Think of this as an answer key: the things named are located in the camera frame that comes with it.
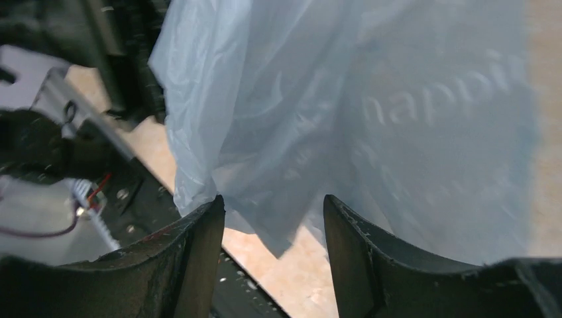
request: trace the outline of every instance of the bolt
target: bolt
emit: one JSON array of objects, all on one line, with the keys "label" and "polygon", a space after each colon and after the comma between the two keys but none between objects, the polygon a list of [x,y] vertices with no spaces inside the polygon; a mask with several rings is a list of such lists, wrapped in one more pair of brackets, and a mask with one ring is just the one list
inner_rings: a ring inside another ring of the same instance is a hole
[{"label": "bolt", "polygon": [[117,192],[117,199],[124,200],[129,196],[127,189],[121,189]]}]

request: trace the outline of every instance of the cable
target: cable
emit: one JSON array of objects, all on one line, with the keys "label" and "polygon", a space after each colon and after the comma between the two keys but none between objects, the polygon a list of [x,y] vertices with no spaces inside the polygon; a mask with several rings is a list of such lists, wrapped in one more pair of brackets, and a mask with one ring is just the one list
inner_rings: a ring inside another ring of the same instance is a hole
[{"label": "cable", "polygon": [[88,196],[87,202],[88,202],[89,207],[94,207],[93,198],[103,189],[103,187],[105,186],[105,184],[109,181],[109,178],[111,178],[111,174],[105,175],[105,178],[104,178],[103,181],[99,184],[99,186],[97,187],[97,189],[95,189],[95,190]]},{"label": "cable", "polygon": [[[90,194],[87,198],[87,202],[89,204],[89,208],[95,209],[95,207],[92,204],[93,198],[95,197],[95,195],[97,195],[105,186],[105,184],[109,181],[109,178],[111,177],[111,174],[107,174],[105,176],[105,178],[103,179],[103,181],[99,184],[99,186],[97,187],[96,190],[94,190],[92,192],[92,194]],[[2,227],[0,226],[0,235],[9,235],[11,237],[20,237],[20,238],[24,238],[24,239],[49,239],[49,238],[53,238],[53,237],[59,237],[65,234],[68,234],[70,232],[72,232],[72,230],[74,230],[76,228],[76,225],[78,224],[78,219],[80,218],[80,216],[78,215],[78,209],[81,208],[80,203],[78,202],[78,199],[76,199],[76,196],[74,194],[72,194],[72,202],[73,202],[73,210],[74,210],[74,216],[72,218],[72,224],[67,227],[64,230],[61,231],[56,231],[56,232],[52,232],[52,233],[35,233],[35,232],[26,232],[26,231],[18,231],[18,230],[14,230],[14,229],[9,229],[7,227]]]},{"label": "cable", "polygon": [[72,224],[67,227],[66,229],[62,230],[62,231],[57,231],[57,232],[52,232],[52,233],[34,233],[34,232],[25,232],[25,231],[18,231],[18,230],[14,230],[14,229],[8,229],[7,227],[0,227],[0,234],[4,234],[4,235],[9,235],[11,237],[20,237],[20,238],[24,238],[24,239],[49,239],[52,237],[59,237],[61,235],[65,235],[68,234],[70,232],[72,232],[72,230],[74,230],[74,228],[76,228],[76,225],[78,224],[78,208],[80,207],[80,204],[78,203],[78,201],[76,199],[73,200],[74,202],[74,217],[72,218]]}]

